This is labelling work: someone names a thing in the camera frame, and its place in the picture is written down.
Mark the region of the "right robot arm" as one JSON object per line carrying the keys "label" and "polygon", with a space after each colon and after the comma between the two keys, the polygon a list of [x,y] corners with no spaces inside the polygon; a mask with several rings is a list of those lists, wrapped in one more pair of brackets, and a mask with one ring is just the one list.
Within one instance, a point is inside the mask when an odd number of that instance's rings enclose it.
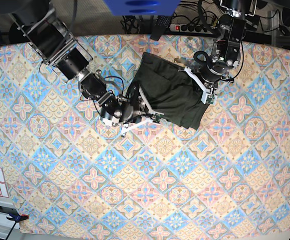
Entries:
{"label": "right robot arm", "polygon": [[107,126],[121,126],[121,134],[146,122],[159,123],[163,115],[152,109],[138,83],[127,92],[113,77],[103,77],[100,70],[91,72],[93,58],[56,15],[49,0],[12,0],[9,15],[18,30],[29,40],[44,64],[58,69],[67,80],[78,82],[83,98],[93,101],[100,120]]}

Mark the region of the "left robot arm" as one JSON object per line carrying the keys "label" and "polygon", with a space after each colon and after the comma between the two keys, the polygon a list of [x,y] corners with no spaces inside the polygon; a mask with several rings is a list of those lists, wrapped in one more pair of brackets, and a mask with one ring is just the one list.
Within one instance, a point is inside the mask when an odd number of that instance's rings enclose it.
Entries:
{"label": "left robot arm", "polygon": [[201,101],[213,105],[217,100],[218,82],[233,83],[236,76],[229,76],[229,71],[242,67],[244,51],[242,40],[247,32],[246,17],[253,17],[256,11],[255,0],[222,0],[220,7],[225,14],[217,22],[215,28],[207,24],[202,12],[202,1],[198,1],[198,14],[204,27],[216,38],[210,54],[204,51],[194,53],[193,59],[199,64],[199,71],[193,73],[189,67],[182,69],[202,90]]}

